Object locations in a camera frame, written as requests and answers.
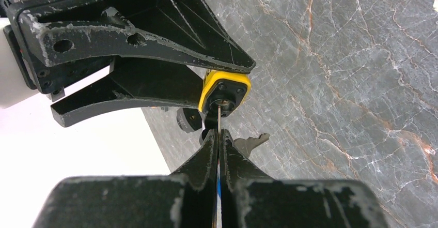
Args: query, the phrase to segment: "screw hole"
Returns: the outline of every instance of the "screw hole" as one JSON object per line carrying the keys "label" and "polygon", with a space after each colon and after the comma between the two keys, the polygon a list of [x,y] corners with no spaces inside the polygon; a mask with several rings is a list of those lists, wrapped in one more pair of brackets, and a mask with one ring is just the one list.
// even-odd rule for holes
{"label": "screw hole", "polygon": [[126,41],[128,42],[128,44],[133,46],[142,45],[146,43],[146,39],[139,33],[129,36]]}
{"label": "screw hole", "polygon": [[88,73],[88,69],[83,69],[81,70],[81,72],[79,73],[80,76],[85,76]]}
{"label": "screw hole", "polygon": [[73,42],[67,39],[60,40],[53,45],[53,50],[64,53],[73,48]]}
{"label": "screw hole", "polygon": [[49,73],[50,73],[50,71],[48,71],[47,69],[40,70],[38,72],[38,78],[44,78],[47,75],[49,75]]}
{"label": "screw hole", "polygon": [[48,87],[50,87],[52,85],[52,81],[46,81],[46,82],[44,82],[43,84],[42,84],[42,87],[43,88],[48,88]]}

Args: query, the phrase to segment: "yellow casing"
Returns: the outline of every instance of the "yellow casing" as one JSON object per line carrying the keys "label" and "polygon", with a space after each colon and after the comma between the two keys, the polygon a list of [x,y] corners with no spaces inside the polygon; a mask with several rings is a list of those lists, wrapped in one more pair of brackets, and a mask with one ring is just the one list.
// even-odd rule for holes
{"label": "yellow casing", "polygon": [[200,112],[202,112],[202,107],[206,101],[206,96],[210,91],[213,90],[212,88],[214,84],[219,80],[229,80],[229,81],[245,84],[247,86],[247,90],[245,96],[242,99],[242,102],[245,100],[246,96],[251,90],[251,81],[249,80],[249,77],[245,74],[230,73],[230,72],[217,71],[217,70],[208,70],[206,77],[204,78],[204,86],[202,88],[201,99],[199,100],[198,110]]}

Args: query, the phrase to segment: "gray marble tabletop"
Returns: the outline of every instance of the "gray marble tabletop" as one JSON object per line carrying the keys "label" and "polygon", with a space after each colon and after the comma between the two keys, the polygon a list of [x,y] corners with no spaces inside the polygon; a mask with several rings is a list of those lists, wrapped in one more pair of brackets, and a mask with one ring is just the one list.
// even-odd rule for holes
{"label": "gray marble tabletop", "polygon": [[[361,180],[391,227],[438,227],[435,0],[206,1],[257,62],[224,120],[234,138],[271,134],[251,161],[279,179]],[[173,109],[144,113],[170,170],[199,148]]]}

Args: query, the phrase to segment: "metal key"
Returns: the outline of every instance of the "metal key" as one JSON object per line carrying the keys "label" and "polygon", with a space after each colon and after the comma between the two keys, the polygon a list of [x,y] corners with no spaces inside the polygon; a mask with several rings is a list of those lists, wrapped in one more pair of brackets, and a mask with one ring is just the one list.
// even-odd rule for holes
{"label": "metal key", "polygon": [[251,151],[269,140],[270,136],[271,135],[268,133],[263,133],[258,138],[249,137],[247,139],[235,139],[234,146],[240,151],[240,153],[242,153],[242,155],[249,158]]}

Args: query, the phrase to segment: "round hole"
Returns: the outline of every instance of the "round hole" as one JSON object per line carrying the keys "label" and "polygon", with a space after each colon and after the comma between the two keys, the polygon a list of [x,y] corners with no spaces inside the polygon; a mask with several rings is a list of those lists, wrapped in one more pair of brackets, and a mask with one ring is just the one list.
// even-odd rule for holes
{"label": "round hole", "polygon": [[86,75],[88,73],[88,69],[83,69],[83,70],[81,70],[81,72],[79,73],[79,75],[80,76],[84,76],[84,75]]}
{"label": "round hole", "polygon": [[142,45],[146,43],[146,39],[138,33],[129,36],[126,41],[128,42],[128,44],[133,46]]}
{"label": "round hole", "polygon": [[76,73],[76,71],[72,70],[72,71],[68,72],[67,76],[72,77],[75,73]]}
{"label": "round hole", "polygon": [[53,45],[53,50],[64,53],[73,48],[73,42],[67,39],[60,40]]}
{"label": "round hole", "polygon": [[44,82],[43,84],[42,84],[42,87],[43,88],[48,88],[48,87],[50,87],[52,85],[52,81],[46,81],[46,82]]}
{"label": "round hole", "polygon": [[50,71],[48,71],[47,69],[40,70],[38,72],[38,78],[44,78],[44,77],[48,76],[49,73],[50,73]]}

